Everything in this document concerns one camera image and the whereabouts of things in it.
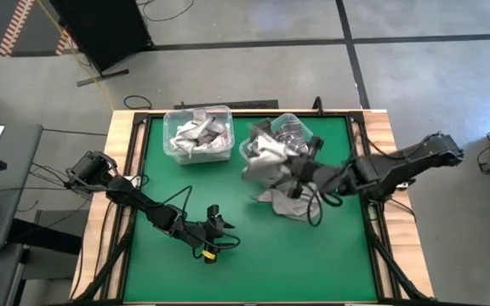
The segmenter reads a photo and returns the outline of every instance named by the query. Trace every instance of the plastic container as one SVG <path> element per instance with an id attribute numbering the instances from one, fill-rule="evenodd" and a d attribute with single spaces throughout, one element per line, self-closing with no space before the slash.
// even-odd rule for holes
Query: plastic container
<path id="1" fill-rule="evenodd" d="M 313 132 L 309 128 L 307 128 L 307 126 L 300 119 L 298 119 L 297 116 L 290 114 L 290 113 L 282 114 L 279 117 L 277 117 L 276 119 L 272 120 L 271 121 L 271 131 L 273 133 L 276 131 L 279 131 L 283 124 L 286 124 L 286 123 L 291 122 L 291 121 L 299 121 L 302 124 L 302 129 L 304 130 L 305 141 L 310 141 L 311 137 L 313 136 Z M 249 157 L 247 155 L 248 144 L 249 144 L 249 139 L 245 139 L 239 144 L 239 153 L 242 155 L 242 157 L 247 162 L 249 160 Z"/>
<path id="2" fill-rule="evenodd" d="M 178 126 L 183 126 L 194 118 L 194 109 L 169 111 L 163 117 L 163 151 L 168 156 L 172 156 L 181 165 L 227 161 L 231 157 L 231 148 L 234 146 L 235 140 L 230 108 L 221 105 L 203 107 L 203 109 L 206 110 L 208 116 L 216 116 L 217 121 L 226 125 L 230 141 L 224 148 L 207 149 L 198 152 L 192 151 L 191 156 L 184 150 L 173 150 L 169 140 L 177 134 Z"/>

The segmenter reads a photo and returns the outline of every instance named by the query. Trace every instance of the table leg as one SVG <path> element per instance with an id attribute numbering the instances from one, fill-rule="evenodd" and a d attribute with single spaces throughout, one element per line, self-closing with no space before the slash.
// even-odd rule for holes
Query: table leg
<path id="1" fill-rule="evenodd" d="M 78 254 L 81 251 L 82 240 L 79 236 L 45 228 L 17 218 L 13 220 L 7 237 L 7 243 L 21 243 L 69 254 Z"/>

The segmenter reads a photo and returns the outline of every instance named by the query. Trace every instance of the concrete floor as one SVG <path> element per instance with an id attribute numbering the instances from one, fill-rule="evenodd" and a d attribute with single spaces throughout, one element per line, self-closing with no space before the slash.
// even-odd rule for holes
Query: concrete floor
<path id="1" fill-rule="evenodd" d="M 353 37 L 490 34 L 490 0 L 344 0 Z M 146 12 L 163 18 L 190 0 L 156 0 Z M 155 43 L 211 43 L 283 38 L 343 37 L 333 0 L 196 0 L 179 18 L 150 23 Z M 490 41 L 356 45 L 372 108 L 389 110 L 399 147 L 427 133 L 450 133 L 466 150 L 456 168 L 424 173 L 410 189 L 432 286 L 442 301 L 490 304 L 490 176 L 476 166 L 490 131 Z M 117 109 L 141 94 L 155 108 L 251 99 L 309 108 L 359 108 L 345 46 L 237 48 L 137 54 L 111 70 L 131 73 L 103 82 Z M 37 122 L 46 128 L 106 132 L 111 110 L 71 56 L 0 59 L 0 122 Z M 102 137 L 45 133 L 36 161 L 69 167 Z M 25 193 L 23 205 L 43 210 L 80 205 L 71 195 Z M 65 300 L 58 283 L 50 301 Z"/>

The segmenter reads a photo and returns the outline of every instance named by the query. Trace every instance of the green tabletop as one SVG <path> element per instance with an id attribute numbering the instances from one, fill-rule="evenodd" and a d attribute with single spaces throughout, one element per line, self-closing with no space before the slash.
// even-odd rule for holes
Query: green tabletop
<path id="1" fill-rule="evenodd" d="M 224 251 L 215 264 L 194 259 L 182 241 L 168 238 L 138 213 L 124 291 L 125 302 L 336 302 L 375 301 L 362 211 L 357 196 L 342 207 L 324 205 L 319 227 L 277 216 L 271 204 L 252 198 L 261 188 L 243 182 L 246 162 L 239 154 L 249 123 L 262 118 L 234 117 L 236 145 L 229 161 L 181 166 L 162 149 L 162 119 L 153 119 L 145 159 L 150 182 L 143 191 L 162 201 L 193 186 L 189 220 L 205 220 L 220 205 L 229 232 L 242 244 Z M 342 117 L 303 117 L 325 139 L 317 160 L 340 164 L 350 153 Z M 185 195 L 172 201 L 182 206 Z"/>

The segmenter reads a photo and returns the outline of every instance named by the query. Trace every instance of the small yellow object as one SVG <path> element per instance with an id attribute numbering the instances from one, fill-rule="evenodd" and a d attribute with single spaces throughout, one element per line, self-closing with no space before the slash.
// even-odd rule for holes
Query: small yellow object
<path id="1" fill-rule="evenodd" d="M 209 258 L 209 259 L 214 259 L 216 257 L 215 254 L 213 254 L 211 252 L 207 252 L 205 250 L 202 251 L 202 254 L 204 257 Z"/>

